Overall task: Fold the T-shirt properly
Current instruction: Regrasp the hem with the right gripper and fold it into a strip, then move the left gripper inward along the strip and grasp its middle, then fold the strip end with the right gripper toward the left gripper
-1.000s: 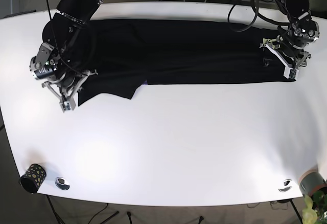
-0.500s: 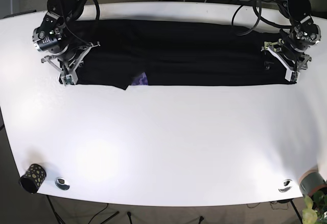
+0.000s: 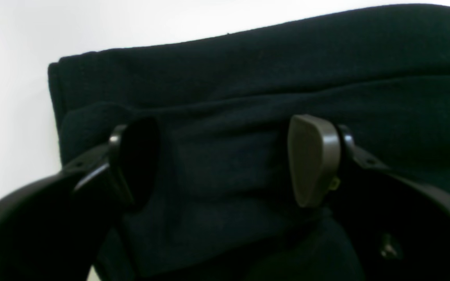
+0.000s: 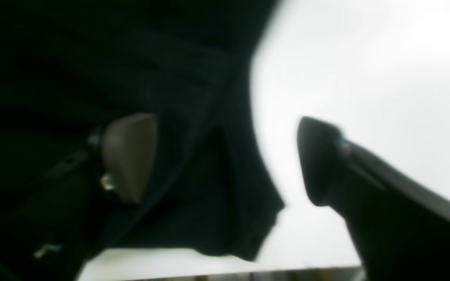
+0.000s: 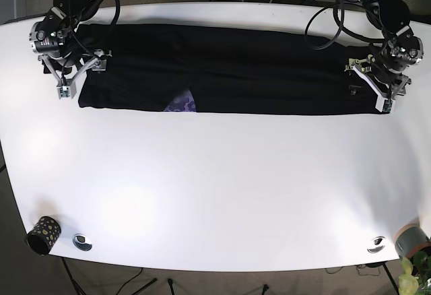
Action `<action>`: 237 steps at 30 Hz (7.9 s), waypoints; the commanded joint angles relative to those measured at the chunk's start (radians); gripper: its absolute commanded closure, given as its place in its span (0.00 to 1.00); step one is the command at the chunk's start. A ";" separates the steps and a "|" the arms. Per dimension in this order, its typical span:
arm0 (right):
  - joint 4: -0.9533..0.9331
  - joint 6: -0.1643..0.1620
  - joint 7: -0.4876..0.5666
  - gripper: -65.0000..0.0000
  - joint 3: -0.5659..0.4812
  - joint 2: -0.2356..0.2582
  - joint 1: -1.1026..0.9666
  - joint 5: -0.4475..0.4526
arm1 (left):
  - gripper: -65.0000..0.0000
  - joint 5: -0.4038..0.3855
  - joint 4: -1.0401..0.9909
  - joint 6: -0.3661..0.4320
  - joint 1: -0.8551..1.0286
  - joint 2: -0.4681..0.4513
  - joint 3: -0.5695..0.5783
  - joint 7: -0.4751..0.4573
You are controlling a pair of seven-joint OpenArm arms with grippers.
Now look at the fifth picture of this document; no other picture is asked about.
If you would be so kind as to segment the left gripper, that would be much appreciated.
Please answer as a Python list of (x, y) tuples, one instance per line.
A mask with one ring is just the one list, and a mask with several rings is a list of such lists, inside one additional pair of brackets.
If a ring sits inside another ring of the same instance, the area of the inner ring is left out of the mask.
[(373, 55), (365, 59), (348, 59), (345, 71), (355, 73), (363, 79), (377, 95), (375, 109), (381, 113), (391, 113), (396, 98), (406, 95), (406, 86), (411, 79), (400, 73), (389, 71)]

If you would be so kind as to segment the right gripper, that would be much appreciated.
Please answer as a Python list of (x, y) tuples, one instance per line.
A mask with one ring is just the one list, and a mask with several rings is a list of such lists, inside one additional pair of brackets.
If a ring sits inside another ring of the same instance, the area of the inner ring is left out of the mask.
[(107, 69), (111, 50), (96, 49), (95, 56), (88, 53), (71, 53), (65, 59), (54, 59), (43, 54), (43, 65), (57, 81), (59, 99), (73, 98), (77, 93), (76, 81), (87, 71), (103, 72)]

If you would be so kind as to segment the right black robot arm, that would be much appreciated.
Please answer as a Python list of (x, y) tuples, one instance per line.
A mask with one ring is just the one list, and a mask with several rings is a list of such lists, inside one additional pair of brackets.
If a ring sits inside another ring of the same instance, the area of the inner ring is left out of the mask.
[(44, 19), (36, 22), (29, 41), (44, 72), (50, 73), (57, 81), (59, 98), (73, 98), (77, 92), (75, 81), (86, 71), (105, 71), (112, 51), (102, 48), (102, 44), (113, 33), (120, 12), (120, 0), (114, 0), (115, 11), (108, 30), (99, 38), (91, 38), (89, 43), (77, 35), (78, 26), (92, 17), (103, 0), (53, 0), (53, 6)]

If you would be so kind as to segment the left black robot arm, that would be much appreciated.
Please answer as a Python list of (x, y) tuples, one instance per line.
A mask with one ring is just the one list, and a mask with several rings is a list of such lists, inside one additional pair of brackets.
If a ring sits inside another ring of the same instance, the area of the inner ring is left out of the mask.
[(368, 38), (344, 26), (345, 0), (336, 0), (333, 19), (337, 33), (368, 43), (370, 54), (364, 59), (350, 58), (345, 66), (348, 73), (363, 79), (376, 94), (375, 108), (389, 113), (397, 96), (405, 94), (411, 79), (403, 74), (409, 66), (424, 57), (423, 43), (410, 26), (409, 7), (403, 0), (358, 0), (368, 21), (381, 31), (383, 38)]

